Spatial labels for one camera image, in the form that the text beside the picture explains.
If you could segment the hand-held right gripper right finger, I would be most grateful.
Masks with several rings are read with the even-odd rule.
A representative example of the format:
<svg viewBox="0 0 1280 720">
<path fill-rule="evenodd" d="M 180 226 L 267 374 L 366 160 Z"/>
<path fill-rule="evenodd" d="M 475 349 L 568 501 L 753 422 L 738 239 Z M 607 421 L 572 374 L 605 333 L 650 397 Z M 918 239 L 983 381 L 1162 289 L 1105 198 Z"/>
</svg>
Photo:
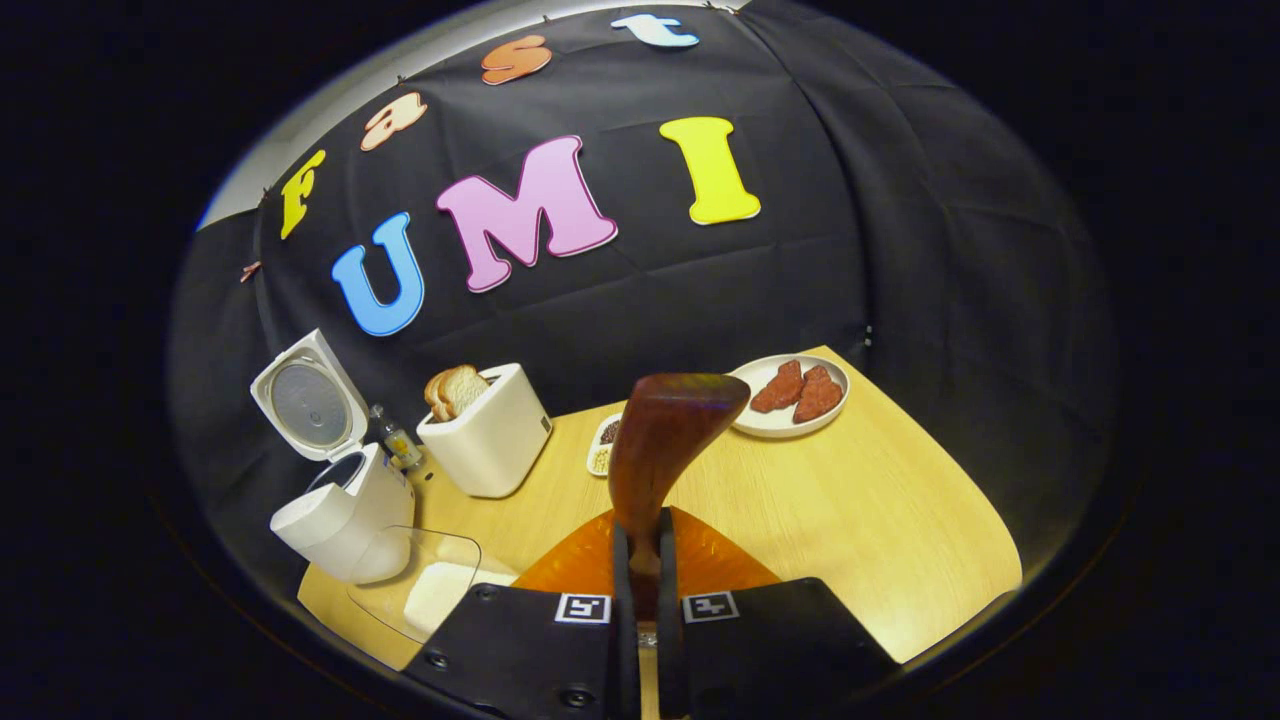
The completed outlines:
<svg viewBox="0 0 1280 720">
<path fill-rule="evenodd" d="M 660 515 L 655 606 L 663 719 L 817 719 L 865 703 L 901 674 L 881 643 L 819 578 L 686 592 L 678 541 L 692 527 Z"/>
</svg>

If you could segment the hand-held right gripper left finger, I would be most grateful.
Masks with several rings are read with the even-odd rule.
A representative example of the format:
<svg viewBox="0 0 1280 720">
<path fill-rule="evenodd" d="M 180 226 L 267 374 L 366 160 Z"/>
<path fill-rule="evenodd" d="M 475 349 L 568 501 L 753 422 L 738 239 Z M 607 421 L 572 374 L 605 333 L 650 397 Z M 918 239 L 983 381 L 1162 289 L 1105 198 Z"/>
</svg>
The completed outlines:
<svg viewBox="0 0 1280 720">
<path fill-rule="evenodd" d="M 402 670 L 454 719 L 639 719 L 628 542 L 605 541 L 609 594 L 476 583 Z"/>
</svg>

